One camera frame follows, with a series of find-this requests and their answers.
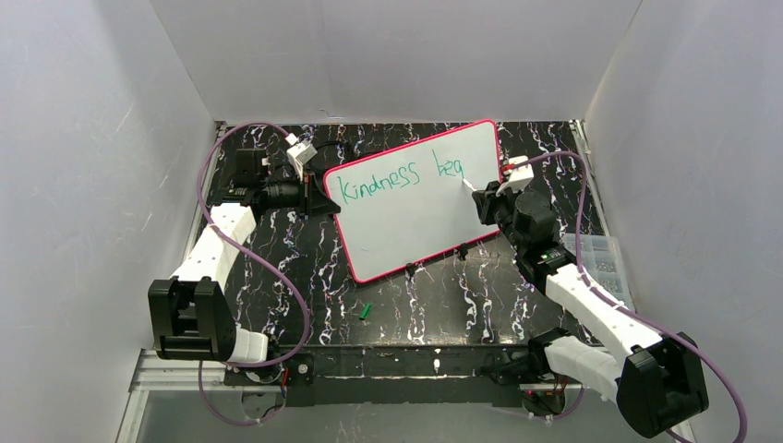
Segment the pink framed whiteboard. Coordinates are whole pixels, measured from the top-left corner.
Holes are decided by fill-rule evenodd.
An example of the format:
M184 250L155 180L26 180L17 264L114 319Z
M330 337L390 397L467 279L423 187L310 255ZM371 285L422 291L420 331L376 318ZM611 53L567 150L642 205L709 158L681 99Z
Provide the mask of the pink framed whiteboard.
M463 178L500 179L496 124L481 120L330 169L323 184L353 279L365 283L497 232Z

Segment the green marker cap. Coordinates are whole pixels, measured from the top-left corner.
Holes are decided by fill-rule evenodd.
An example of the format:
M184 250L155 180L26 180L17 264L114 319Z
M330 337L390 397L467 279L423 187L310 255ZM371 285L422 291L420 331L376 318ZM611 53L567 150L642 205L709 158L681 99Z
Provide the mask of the green marker cap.
M359 315L359 320L360 321L366 321L367 320L367 317L368 317L368 315L369 315L369 313L371 311L371 308L372 308L372 304L364 305L364 307L363 307L363 309L362 309L362 311L361 311L361 313Z

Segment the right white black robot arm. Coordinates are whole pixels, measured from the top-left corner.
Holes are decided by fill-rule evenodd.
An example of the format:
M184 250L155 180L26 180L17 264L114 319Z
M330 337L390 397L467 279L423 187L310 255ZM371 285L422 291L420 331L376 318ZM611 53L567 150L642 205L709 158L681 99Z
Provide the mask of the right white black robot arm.
M499 182L475 190L478 219L495 225L512 245L524 280L570 312L604 348L555 328L529 340L528 367L572 377L614 402L642 437L655 437L706 411L709 397L695 343L686 334L660 333L621 313L611 295L579 270L555 233L549 200L535 191L512 192Z

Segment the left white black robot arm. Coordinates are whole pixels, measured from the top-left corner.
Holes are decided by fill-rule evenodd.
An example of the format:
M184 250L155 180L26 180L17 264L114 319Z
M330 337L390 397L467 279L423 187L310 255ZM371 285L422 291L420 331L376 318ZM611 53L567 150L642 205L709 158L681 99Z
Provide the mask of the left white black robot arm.
M287 152L291 178L275 179L259 150L240 149L235 178L210 209L210 220L183 263L148 290L154 349L162 359L216 361L259 367L269 360L270 339L237 325L224 296L240 246L270 210L296 210L303 217L339 212L317 185L308 163L317 150L296 142Z

